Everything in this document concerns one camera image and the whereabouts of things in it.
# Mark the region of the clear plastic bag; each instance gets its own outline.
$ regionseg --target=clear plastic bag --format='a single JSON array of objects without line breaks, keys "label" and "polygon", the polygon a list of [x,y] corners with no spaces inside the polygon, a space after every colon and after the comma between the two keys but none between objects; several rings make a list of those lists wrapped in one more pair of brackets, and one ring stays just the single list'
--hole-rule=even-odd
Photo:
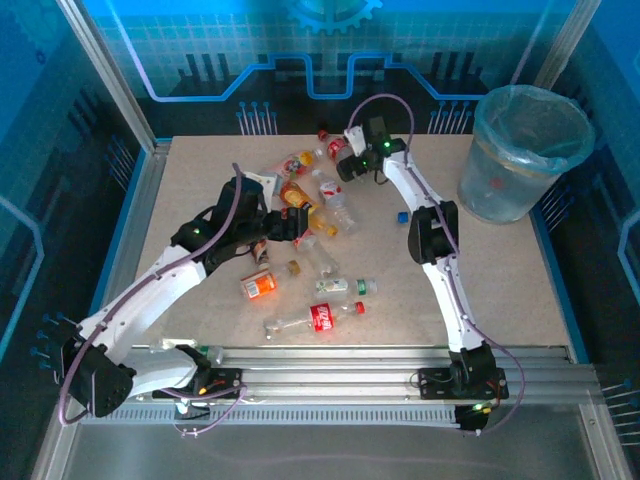
[{"label": "clear plastic bag", "polygon": [[475,111],[458,187],[462,204],[493,223],[522,218],[559,175],[593,151],[595,132],[573,100],[528,85],[498,88]]}]

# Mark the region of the robotic arm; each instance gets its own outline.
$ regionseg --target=robotic arm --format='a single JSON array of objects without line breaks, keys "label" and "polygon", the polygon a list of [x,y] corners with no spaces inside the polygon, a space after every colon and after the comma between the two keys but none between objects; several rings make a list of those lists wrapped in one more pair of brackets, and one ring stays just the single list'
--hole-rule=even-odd
[{"label": "robotic arm", "polygon": [[[499,385],[501,398],[508,398],[504,371],[496,367],[491,348],[475,328],[460,283],[455,203],[444,201],[433,191],[418,172],[404,141],[392,139],[381,118],[370,120],[365,130],[347,130],[345,136],[355,155],[338,164],[340,177],[350,181],[370,171],[382,171],[396,186],[413,212],[409,252],[429,278],[442,310],[451,365],[448,369],[419,370],[421,397],[491,400],[496,394],[487,390],[491,384]],[[307,230],[308,206],[270,212],[269,182],[261,180],[252,174],[242,178],[237,208],[217,243],[206,247],[223,230],[232,210],[236,195],[233,179],[223,187],[218,203],[182,225],[154,265],[118,298],[77,327],[61,323],[49,332],[51,362],[57,381],[64,382],[63,396],[68,385],[71,396],[91,414],[102,417],[140,393],[172,388],[195,396],[203,388],[211,393],[208,386],[214,383],[221,383],[215,391],[235,386],[239,372],[212,368],[206,356],[191,346],[177,345],[152,354],[132,346],[178,298],[234,258],[238,248],[263,238],[292,241]],[[451,381],[433,383],[433,378],[445,375]],[[478,418],[469,417],[472,421]],[[486,416],[480,418],[486,424]]]},{"label": "robotic arm", "polygon": [[[508,392],[504,371],[496,367],[491,348],[479,331],[458,272],[458,209],[443,199],[418,172],[411,153],[400,138],[392,139],[381,117],[368,121],[365,128],[345,130],[354,154],[337,165],[340,178],[348,182],[370,171],[382,171],[395,185],[413,212],[408,248],[413,260],[431,282],[444,317],[449,342],[450,396],[459,399],[483,398],[487,382],[500,385],[501,396]],[[423,369],[421,395],[437,398],[433,390],[443,392],[442,385],[428,388],[430,369]],[[438,376],[442,372],[431,372]]]},{"label": "robotic arm", "polygon": [[51,329],[51,360],[59,382],[65,381],[72,362],[81,356],[71,373],[69,393],[87,411],[102,417],[139,393],[173,388],[196,395],[212,383],[211,363],[194,348],[178,345],[140,355],[132,346],[178,298],[234,258],[238,248],[263,238],[292,241],[307,230],[308,207],[269,212],[270,196],[265,199],[263,186],[253,178],[242,178],[233,218],[213,246],[169,267],[201,250],[221,230],[236,194],[233,179],[223,187],[218,203],[182,225],[153,266],[109,305],[77,328],[63,323]]}]

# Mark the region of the crushed plastic bottle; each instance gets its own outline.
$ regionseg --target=crushed plastic bottle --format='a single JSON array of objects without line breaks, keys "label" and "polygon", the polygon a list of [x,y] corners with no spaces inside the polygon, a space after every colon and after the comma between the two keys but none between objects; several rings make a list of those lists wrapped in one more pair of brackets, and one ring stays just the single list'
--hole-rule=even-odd
[{"label": "crushed plastic bottle", "polygon": [[373,278],[323,278],[316,280],[314,291],[318,300],[344,300],[375,293],[378,293],[378,283]]},{"label": "crushed plastic bottle", "polygon": [[335,165],[353,155],[353,148],[342,135],[330,135],[326,130],[320,130],[318,138],[324,144],[327,156]]},{"label": "crushed plastic bottle", "polygon": [[302,237],[294,240],[293,246],[311,264],[315,275],[327,278],[338,274],[338,262],[329,255],[311,230],[307,230]]},{"label": "crushed plastic bottle", "polygon": [[328,215],[322,205],[314,202],[309,195],[295,182],[286,182],[280,190],[280,198],[290,207],[303,208],[305,204],[311,205],[308,210],[309,226],[314,230],[321,230],[330,237],[338,233],[338,227],[331,224]]},{"label": "crushed plastic bottle", "polygon": [[347,196],[340,185],[322,170],[314,170],[311,175],[318,186],[318,193],[324,206],[333,214],[340,229],[349,234],[358,230],[358,223],[351,214],[347,205]]},{"label": "crushed plastic bottle", "polygon": [[284,280],[297,277],[300,274],[300,265],[291,260],[285,265],[273,267],[269,270],[260,270],[240,280],[242,293],[249,300],[268,295],[282,286]]},{"label": "crushed plastic bottle", "polygon": [[273,194],[279,195],[284,183],[289,180],[295,180],[296,178],[310,172],[313,165],[316,164],[323,155],[324,153],[321,148],[316,148],[315,150],[301,150],[287,155],[284,160],[261,170],[261,173],[276,174],[277,180]]},{"label": "crushed plastic bottle", "polygon": [[319,333],[331,330],[336,324],[364,313],[365,308],[362,302],[320,303],[293,314],[276,316],[265,320],[263,325],[267,340],[274,340],[285,335],[308,331]]}]

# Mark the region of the clear plastic bottle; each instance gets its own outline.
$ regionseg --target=clear plastic bottle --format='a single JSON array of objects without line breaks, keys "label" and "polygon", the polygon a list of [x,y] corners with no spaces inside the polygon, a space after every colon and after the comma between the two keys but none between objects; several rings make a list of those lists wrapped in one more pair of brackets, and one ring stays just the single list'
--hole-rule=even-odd
[{"label": "clear plastic bottle", "polygon": [[333,214],[340,228],[349,234],[358,230],[358,223],[349,211],[347,196],[340,185],[322,170],[314,170],[311,175],[318,186],[318,193],[324,206]]},{"label": "clear plastic bottle", "polygon": [[311,171],[311,168],[324,155],[321,148],[315,150],[301,150],[287,155],[284,160],[279,161],[271,167],[265,168],[261,173],[277,174],[274,195],[280,194],[283,183],[294,180],[301,175]]},{"label": "clear plastic bottle", "polygon": [[327,253],[311,230],[294,240],[293,245],[309,261],[316,275],[327,278],[338,274],[338,263]]},{"label": "clear plastic bottle", "polygon": [[264,321],[267,340],[274,340],[285,335],[315,331],[331,330],[336,323],[349,317],[357,317],[365,312],[362,302],[356,303],[320,303],[299,312],[276,316]]},{"label": "clear plastic bottle", "polygon": [[285,280],[300,274],[300,265],[291,260],[285,265],[260,270],[240,280],[242,293],[249,300],[255,300],[275,292]]},{"label": "clear plastic bottle", "polygon": [[280,190],[280,198],[290,207],[302,208],[305,204],[309,208],[309,226],[315,230],[322,230],[330,237],[338,233],[338,227],[333,225],[322,205],[314,202],[307,193],[295,182],[286,182]]},{"label": "clear plastic bottle", "polygon": [[378,283],[373,278],[323,278],[316,280],[314,290],[318,300],[344,300],[375,293],[378,293]]},{"label": "clear plastic bottle", "polygon": [[351,145],[349,145],[342,135],[329,135],[326,130],[320,130],[318,132],[318,138],[324,144],[327,156],[335,165],[353,155],[353,148],[351,148]]}]

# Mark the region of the glass panel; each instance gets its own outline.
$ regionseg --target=glass panel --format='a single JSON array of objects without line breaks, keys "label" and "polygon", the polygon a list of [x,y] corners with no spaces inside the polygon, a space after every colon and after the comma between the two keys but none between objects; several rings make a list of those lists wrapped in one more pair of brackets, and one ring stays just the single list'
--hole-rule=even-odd
[{"label": "glass panel", "polygon": [[0,458],[26,478],[58,395],[44,315],[87,315],[139,146],[55,1],[3,2],[0,31]]},{"label": "glass panel", "polygon": [[[639,21],[634,2],[603,2],[556,84],[587,112],[598,139],[593,155],[560,179],[539,210],[603,386],[630,379],[632,390],[640,388]],[[633,398],[611,400],[621,404],[614,413],[637,410],[625,406]],[[638,452],[628,450],[637,469]]]},{"label": "glass panel", "polygon": [[158,137],[339,129],[382,91],[419,133],[468,133],[481,95],[533,81],[573,3],[85,1]]}]

